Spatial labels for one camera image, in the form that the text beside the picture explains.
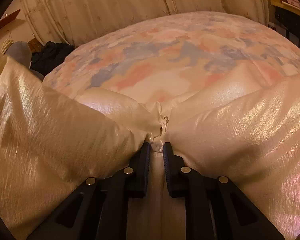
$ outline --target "multicolored bedding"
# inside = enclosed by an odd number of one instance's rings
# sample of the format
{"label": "multicolored bedding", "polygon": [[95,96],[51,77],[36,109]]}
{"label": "multicolored bedding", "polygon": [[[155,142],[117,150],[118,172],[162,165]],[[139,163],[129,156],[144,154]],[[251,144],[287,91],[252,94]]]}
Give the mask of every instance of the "multicolored bedding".
{"label": "multicolored bedding", "polygon": [[194,12],[144,21],[78,47],[44,84],[75,98],[91,87],[139,103],[199,91],[237,65],[263,86],[300,73],[300,49],[241,16]]}

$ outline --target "black fluffy cloth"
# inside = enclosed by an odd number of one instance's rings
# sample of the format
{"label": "black fluffy cloth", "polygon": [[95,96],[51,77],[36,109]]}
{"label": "black fluffy cloth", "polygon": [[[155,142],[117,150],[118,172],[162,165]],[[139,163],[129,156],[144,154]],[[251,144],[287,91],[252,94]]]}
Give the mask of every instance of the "black fluffy cloth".
{"label": "black fluffy cloth", "polygon": [[71,45],[48,41],[41,52],[32,53],[30,69],[46,76],[59,66],[73,50],[74,47]]}

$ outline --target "rivet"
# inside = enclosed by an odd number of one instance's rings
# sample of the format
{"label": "rivet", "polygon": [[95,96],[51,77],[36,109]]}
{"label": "rivet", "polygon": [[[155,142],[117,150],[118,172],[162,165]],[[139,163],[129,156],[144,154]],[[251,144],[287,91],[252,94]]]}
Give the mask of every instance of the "rivet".
{"label": "rivet", "polygon": [[219,178],[219,181],[221,182],[221,183],[224,183],[224,184],[226,184],[226,183],[228,183],[228,178],[227,177],[225,177],[225,176],[221,176],[220,178]]}
{"label": "rivet", "polygon": [[123,172],[124,172],[125,174],[131,174],[131,173],[133,173],[133,168],[127,167],[127,168],[125,168],[125,169],[123,170]]}
{"label": "rivet", "polygon": [[182,167],[182,168],[181,168],[181,171],[182,171],[183,173],[189,173],[189,172],[191,171],[191,169],[190,169],[189,167]]}
{"label": "rivet", "polygon": [[93,185],[93,184],[95,184],[95,182],[96,182],[96,179],[93,178],[93,177],[87,178],[87,179],[86,179],[86,183],[87,183],[88,185]]}

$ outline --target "beige curtain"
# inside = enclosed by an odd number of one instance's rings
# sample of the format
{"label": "beige curtain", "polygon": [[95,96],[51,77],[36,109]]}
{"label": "beige curtain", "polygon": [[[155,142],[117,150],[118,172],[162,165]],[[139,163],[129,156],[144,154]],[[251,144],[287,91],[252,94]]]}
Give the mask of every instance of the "beige curtain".
{"label": "beige curtain", "polygon": [[42,44],[85,44],[128,25],[191,11],[238,14],[266,24],[267,0],[21,0],[31,29]]}

